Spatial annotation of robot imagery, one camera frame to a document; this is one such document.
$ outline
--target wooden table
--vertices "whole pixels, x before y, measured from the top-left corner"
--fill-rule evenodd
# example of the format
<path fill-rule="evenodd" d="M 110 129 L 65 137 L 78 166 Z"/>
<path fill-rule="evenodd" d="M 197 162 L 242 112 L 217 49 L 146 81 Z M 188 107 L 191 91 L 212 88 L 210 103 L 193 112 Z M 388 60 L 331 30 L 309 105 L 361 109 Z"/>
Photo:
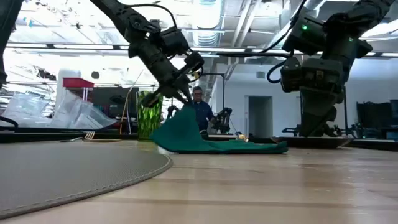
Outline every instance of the wooden table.
<path fill-rule="evenodd" d="M 151 142 L 109 144 L 158 150 Z M 174 166 L 151 180 L 0 223 L 398 222 L 396 152 L 291 149 L 273 156 L 171 157 Z"/>

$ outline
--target gray mat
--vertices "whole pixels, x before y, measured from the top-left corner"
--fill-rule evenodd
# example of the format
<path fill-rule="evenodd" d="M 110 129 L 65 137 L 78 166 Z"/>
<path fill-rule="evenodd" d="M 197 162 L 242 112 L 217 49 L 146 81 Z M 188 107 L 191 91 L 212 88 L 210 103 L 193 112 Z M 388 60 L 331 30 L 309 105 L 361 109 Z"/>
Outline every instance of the gray mat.
<path fill-rule="evenodd" d="M 0 219 L 127 187 L 171 165 L 115 143 L 0 144 Z"/>

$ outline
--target green vase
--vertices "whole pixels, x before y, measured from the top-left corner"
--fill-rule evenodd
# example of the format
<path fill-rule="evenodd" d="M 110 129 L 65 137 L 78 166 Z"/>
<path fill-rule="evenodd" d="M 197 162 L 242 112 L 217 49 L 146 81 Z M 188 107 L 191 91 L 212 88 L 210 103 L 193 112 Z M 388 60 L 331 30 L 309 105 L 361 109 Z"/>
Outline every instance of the green vase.
<path fill-rule="evenodd" d="M 149 136 L 151 136 L 151 134 L 160 126 L 163 97 L 159 98 L 159 102 L 153 108 L 146 108 L 141 104 L 141 100 L 148 93 L 150 93 L 150 91 L 137 92 L 136 99 L 139 140 L 149 140 Z"/>

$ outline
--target dark shirt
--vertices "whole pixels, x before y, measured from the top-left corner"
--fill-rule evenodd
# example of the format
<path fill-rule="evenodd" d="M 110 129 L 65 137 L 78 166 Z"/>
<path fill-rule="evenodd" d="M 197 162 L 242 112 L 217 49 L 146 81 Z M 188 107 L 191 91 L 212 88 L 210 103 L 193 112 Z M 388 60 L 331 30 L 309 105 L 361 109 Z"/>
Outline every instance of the dark shirt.
<path fill-rule="evenodd" d="M 208 120 L 214 118 L 213 112 L 208 103 L 201 101 L 200 103 L 193 102 L 193 107 L 197 112 L 197 123 L 199 126 L 199 131 L 207 130 Z"/>

